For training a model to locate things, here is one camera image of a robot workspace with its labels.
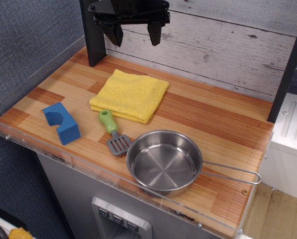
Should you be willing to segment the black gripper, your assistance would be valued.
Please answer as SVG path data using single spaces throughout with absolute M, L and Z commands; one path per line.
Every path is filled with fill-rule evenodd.
M 169 3 L 165 0 L 100 0 L 88 6 L 96 24 L 104 25 L 103 33 L 121 47 L 121 24 L 148 24 L 153 46 L 160 44 L 161 25 L 170 23 Z

